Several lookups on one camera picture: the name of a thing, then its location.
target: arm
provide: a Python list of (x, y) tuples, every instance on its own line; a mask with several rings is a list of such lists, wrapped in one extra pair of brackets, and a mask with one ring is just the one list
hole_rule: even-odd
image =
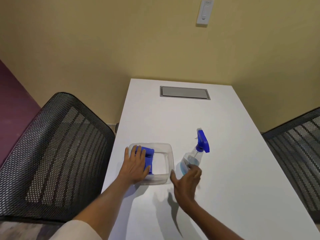
[(90, 205), (81, 211), (74, 220), (88, 223), (102, 239), (108, 239), (118, 217), (122, 199), (130, 185), (142, 181), (149, 173), (150, 166), (145, 170), (146, 150), (141, 146), (132, 148), (129, 157), (128, 147), (124, 152), (124, 161), (115, 181)]
[(188, 166), (190, 170), (180, 180), (176, 178), (174, 171), (170, 175), (174, 196), (181, 209), (194, 220), (209, 240), (243, 240), (197, 204), (195, 192), (202, 171), (196, 165)]

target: light switch plate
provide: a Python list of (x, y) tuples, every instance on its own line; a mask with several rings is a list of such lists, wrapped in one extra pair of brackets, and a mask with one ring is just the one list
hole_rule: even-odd
[(201, 0), (197, 24), (207, 25), (209, 23), (214, 0)]

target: forearm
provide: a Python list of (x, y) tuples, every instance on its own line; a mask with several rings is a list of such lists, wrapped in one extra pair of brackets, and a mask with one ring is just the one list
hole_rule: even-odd
[(216, 218), (200, 207), (196, 202), (188, 203), (183, 209), (201, 228), (209, 240), (243, 240)]
[(129, 187), (130, 183), (118, 177), (74, 220), (88, 223), (102, 239), (108, 239), (117, 219), (122, 199)]

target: wall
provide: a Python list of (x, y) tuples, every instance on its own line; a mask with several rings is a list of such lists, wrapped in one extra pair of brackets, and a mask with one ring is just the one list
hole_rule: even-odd
[(0, 58), (43, 106), (119, 121), (131, 77), (233, 85), (260, 131), (320, 105), (320, 0), (0, 0)]
[(0, 61), (0, 165), (40, 106)]

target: black mesh chair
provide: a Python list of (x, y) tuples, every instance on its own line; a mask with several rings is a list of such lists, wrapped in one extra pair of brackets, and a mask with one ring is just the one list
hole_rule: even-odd
[(262, 136), (311, 218), (320, 223), (320, 108)]
[(71, 220), (101, 193), (114, 140), (76, 97), (55, 94), (0, 169), (0, 220)]

